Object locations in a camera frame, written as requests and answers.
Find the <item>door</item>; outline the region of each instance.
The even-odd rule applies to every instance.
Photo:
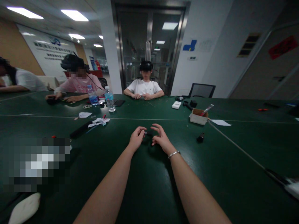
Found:
[[[142,78],[141,61],[153,63],[151,80],[170,94],[183,38],[184,9],[117,7],[123,87]]]
[[[299,47],[284,52],[274,59],[269,54],[271,48],[289,37],[292,37],[299,43],[299,25],[271,32],[230,98],[289,100],[290,98],[288,97],[290,95],[294,95],[294,92],[299,92],[299,86],[292,85],[293,79],[294,82],[298,81],[298,77],[296,77],[298,73],[294,74],[292,71],[299,62]],[[289,80],[291,83],[288,82],[286,85],[281,85],[281,83],[284,83],[285,78],[289,79],[289,75],[292,75],[292,78]]]

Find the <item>cardboard box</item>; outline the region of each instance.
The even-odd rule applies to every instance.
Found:
[[[193,108],[190,121],[193,123],[205,125],[208,120],[209,114],[208,112],[206,112],[204,116],[200,116],[202,112],[204,112],[204,110]]]

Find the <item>person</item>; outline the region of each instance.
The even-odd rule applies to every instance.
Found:
[[[231,223],[204,184],[169,141],[159,124],[152,145],[159,144],[169,156],[183,208],[190,223]],[[74,221],[77,223],[115,223],[124,196],[133,154],[141,145],[146,128],[138,127],[113,167],[89,197]]]
[[[23,91],[47,91],[43,82],[33,73],[13,67],[8,60],[0,57],[0,77],[5,85],[0,85],[0,93]]]
[[[125,90],[124,94],[137,99],[144,97],[145,100],[151,100],[164,96],[163,90],[157,82],[150,81],[150,75],[153,72],[153,64],[150,61],[142,61],[140,64],[140,73],[143,80],[135,79]]]
[[[64,83],[55,89],[54,94],[47,95],[46,100],[49,97],[55,97],[55,99],[61,98],[66,92],[87,93],[87,85],[92,85],[98,96],[105,92],[99,79],[88,72],[83,59],[79,58],[77,55],[66,55],[61,61],[61,67],[67,70],[70,76]],[[83,94],[80,96],[66,97],[66,101],[73,103],[88,98],[88,94]]]

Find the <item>white t-shirt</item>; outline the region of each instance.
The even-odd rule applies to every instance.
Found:
[[[157,82],[149,81],[145,82],[140,79],[135,79],[131,85],[127,87],[128,90],[130,90],[134,94],[155,94],[162,90]]]
[[[31,91],[47,91],[43,82],[35,74],[20,68],[16,68],[16,70],[17,85],[23,86]],[[4,76],[2,79],[5,82],[5,86],[12,86],[12,82],[8,76]]]

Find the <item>hand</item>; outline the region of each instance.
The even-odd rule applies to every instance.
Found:
[[[74,103],[83,100],[84,98],[82,96],[69,96],[66,97],[64,100],[66,100],[68,103]]]
[[[151,127],[151,129],[157,131],[159,135],[156,135],[156,136],[153,137],[152,146],[158,143],[167,155],[170,155],[171,153],[174,153],[176,151],[176,149],[174,148],[174,146],[169,141],[169,139],[168,139],[165,131],[163,130],[162,126],[159,125],[159,124],[153,124],[153,126],[156,126],[156,127]]]
[[[135,100],[138,100],[138,99],[141,98],[141,95],[140,94],[133,94],[132,98],[134,98]]]
[[[128,144],[128,148],[133,150],[133,152],[136,152],[139,146],[141,145],[142,139],[145,137],[144,131],[146,130],[145,127],[138,127],[136,130],[132,133],[130,142]]]
[[[47,100],[47,99],[49,99],[50,97],[55,97],[55,99],[57,100],[57,99],[59,99],[59,98],[62,97],[62,92],[57,92],[56,95],[47,95],[45,99]]]
[[[151,100],[151,99],[153,99],[153,98],[154,98],[154,96],[153,96],[153,95],[150,95],[150,94],[148,94],[148,93],[146,93],[146,94],[143,94],[142,96],[144,97],[144,99],[145,99],[145,100]]]

